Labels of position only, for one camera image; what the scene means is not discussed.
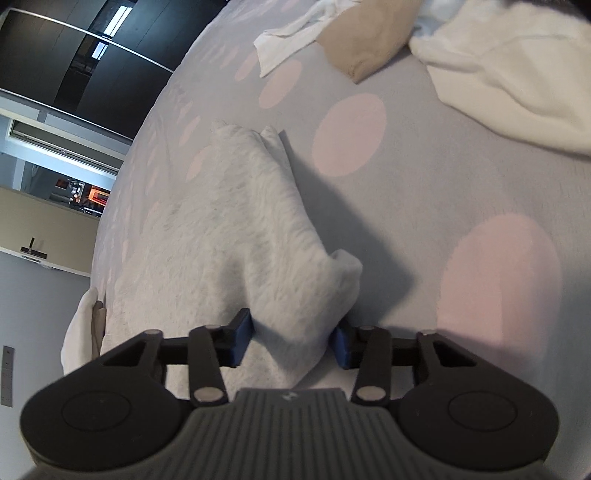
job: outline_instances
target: bed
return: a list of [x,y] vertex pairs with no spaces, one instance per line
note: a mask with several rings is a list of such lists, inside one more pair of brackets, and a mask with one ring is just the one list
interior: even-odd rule
[[[359,85],[317,44],[259,77],[254,39],[312,0],[231,0],[138,133],[99,226],[92,284],[107,312],[146,219],[199,175],[212,121],[272,125],[327,252],[363,264],[349,313],[412,337],[438,329],[546,393],[561,427],[548,465],[591,471],[591,162],[502,138],[442,104],[403,50]],[[106,333],[116,318],[107,316]],[[403,393],[406,371],[393,372]],[[353,376],[327,354],[300,387]]]

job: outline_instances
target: white cloth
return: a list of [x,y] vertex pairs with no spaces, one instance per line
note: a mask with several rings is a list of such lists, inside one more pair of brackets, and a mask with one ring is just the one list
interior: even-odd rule
[[80,299],[61,347],[61,366],[67,375],[92,360],[92,309],[99,298],[91,287]]
[[[242,365],[223,369],[229,393],[291,388],[356,301],[362,266],[327,255],[275,130],[215,124],[212,147],[187,191],[147,218],[115,284],[102,353],[145,329],[187,336],[249,307],[256,334]],[[167,388],[186,398],[187,376],[170,368]]]
[[591,154],[587,21],[527,2],[467,0],[410,48],[443,103],[506,137]]
[[466,0],[424,0],[414,24],[414,36],[433,35],[435,30],[449,22]]
[[314,42],[330,22],[360,1],[319,0],[304,15],[285,27],[265,30],[254,41],[261,64],[261,78],[295,52]]

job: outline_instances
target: pink circle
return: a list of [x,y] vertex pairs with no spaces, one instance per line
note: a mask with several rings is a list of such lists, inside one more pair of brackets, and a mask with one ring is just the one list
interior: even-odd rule
[[223,59],[222,64],[220,65],[220,70],[230,65],[230,62],[236,58],[236,55],[238,55],[239,50],[240,48],[236,46],[230,51],[228,55],[226,55],[226,58]]
[[237,82],[243,81],[246,77],[248,77],[257,63],[258,55],[256,54],[256,50],[254,50],[250,52],[248,57],[246,57],[246,60],[242,62],[242,65],[240,65],[240,68],[236,71],[236,75],[234,75],[234,80]]
[[150,181],[146,187],[146,194],[152,189],[152,187],[156,184],[156,180],[158,180],[158,168],[154,170],[152,176],[150,177]]
[[267,0],[267,4],[263,7],[263,9],[259,12],[257,17],[262,17],[265,15],[271,8],[275,6],[277,0]]
[[213,53],[213,51],[217,48],[217,45],[214,45],[213,47],[209,48],[209,50],[207,52],[205,52],[205,55],[203,56],[203,58],[201,59],[201,61],[206,61],[211,54]]
[[353,173],[378,149],[386,130],[384,103],[372,93],[359,93],[332,106],[316,130],[312,160],[330,177]]
[[124,262],[127,258],[127,249],[129,248],[129,242],[125,240],[121,246],[121,261]]
[[550,237],[507,213],[473,228],[447,262],[437,327],[519,375],[541,360],[558,319],[562,273]]
[[261,108],[272,108],[296,86],[301,74],[301,62],[290,60],[277,68],[259,96]]
[[191,107],[193,106],[193,101],[191,100],[189,103],[183,105],[183,107],[178,112],[177,124],[183,121]]
[[281,7],[281,11],[287,12],[288,10],[291,10],[292,8],[294,8],[298,3],[300,3],[300,0],[287,0],[287,2],[285,2],[283,7]]
[[193,120],[191,120],[187,124],[187,126],[185,127],[185,130],[183,130],[183,134],[181,135],[181,138],[178,141],[179,146],[182,147],[185,143],[187,143],[189,141],[189,138],[191,138],[191,135],[193,135],[193,131],[197,128],[200,121],[201,121],[201,117],[196,116],[195,118],[193,118]]
[[156,211],[158,210],[158,207],[160,207],[160,202],[158,200],[156,200],[154,202],[154,204],[150,207],[150,209],[148,211],[148,215],[146,215],[146,220],[148,218],[150,218],[153,214],[156,213]]
[[197,155],[195,155],[195,158],[193,159],[193,161],[189,165],[189,169],[187,170],[187,181],[193,180],[197,176],[197,174],[201,171],[201,165],[203,164],[203,160],[205,160],[207,155],[209,155],[209,152],[211,151],[211,149],[212,149],[212,146],[208,145],[207,147],[202,149],[199,153],[197,153]]
[[221,48],[220,48],[220,49],[217,51],[217,53],[216,53],[216,54],[215,54],[213,57],[211,57],[211,58],[209,59],[209,62],[208,62],[208,63],[213,63],[214,61],[216,61],[216,60],[217,60],[219,57],[221,57],[221,56],[224,54],[224,52],[225,52],[225,51],[226,51],[226,46],[225,46],[225,45],[223,45],[223,46],[222,46],[222,47],[221,47]]

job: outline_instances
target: wall socket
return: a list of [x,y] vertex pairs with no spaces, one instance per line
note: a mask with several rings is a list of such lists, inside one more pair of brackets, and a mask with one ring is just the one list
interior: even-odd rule
[[14,368],[14,348],[2,349],[2,377],[0,378],[0,405],[12,407],[12,370]]

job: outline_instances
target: white wall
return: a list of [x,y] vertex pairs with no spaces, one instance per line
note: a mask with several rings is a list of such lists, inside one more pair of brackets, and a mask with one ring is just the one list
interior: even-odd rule
[[89,282],[0,252],[0,347],[15,348],[14,408],[0,406],[2,480],[33,467],[20,435],[20,412],[35,392],[61,377],[61,344]]

